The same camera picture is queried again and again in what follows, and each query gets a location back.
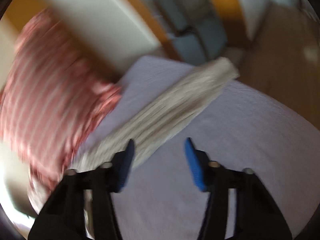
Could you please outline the lilac bed sheet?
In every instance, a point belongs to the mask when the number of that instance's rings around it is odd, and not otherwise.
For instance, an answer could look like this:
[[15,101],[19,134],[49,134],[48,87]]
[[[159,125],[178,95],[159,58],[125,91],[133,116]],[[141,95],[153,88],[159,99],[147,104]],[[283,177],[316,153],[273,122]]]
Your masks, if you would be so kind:
[[319,130],[273,98],[231,82],[185,129],[131,172],[113,197],[124,239],[197,239],[208,195],[184,141],[224,167],[257,173],[294,237],[319,239]]

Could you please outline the beige cable-knit sweater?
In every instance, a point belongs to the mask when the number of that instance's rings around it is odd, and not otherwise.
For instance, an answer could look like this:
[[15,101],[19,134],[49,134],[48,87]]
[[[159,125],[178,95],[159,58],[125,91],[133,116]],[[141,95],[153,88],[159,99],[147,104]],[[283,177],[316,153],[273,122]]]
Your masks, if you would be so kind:
[[194,67],[155,56],[138,59],[122,77],[123,97],[88,137],[70,168],[89,171],[109,161],[133,139],[133,167],[142,165],[183,130],[239,72],[225,57]]

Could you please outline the wooden wardrobe with shelves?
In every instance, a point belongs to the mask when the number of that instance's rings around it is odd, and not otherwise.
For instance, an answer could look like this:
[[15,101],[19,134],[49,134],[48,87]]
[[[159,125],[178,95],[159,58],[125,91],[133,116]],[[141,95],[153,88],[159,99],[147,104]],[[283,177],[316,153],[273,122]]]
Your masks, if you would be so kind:
[[239,0],[127,0],[169,58],[201,65],[251,42]]

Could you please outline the pink polka dot pillow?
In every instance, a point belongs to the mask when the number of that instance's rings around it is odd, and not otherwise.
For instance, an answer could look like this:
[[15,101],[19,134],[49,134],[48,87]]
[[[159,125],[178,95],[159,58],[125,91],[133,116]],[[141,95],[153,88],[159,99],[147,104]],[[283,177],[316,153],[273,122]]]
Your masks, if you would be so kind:
[[121,98],[50,10],[34,16],[16,43],[1,90],[1,142],[29,165],[30,187],[51,192],[80,145]]

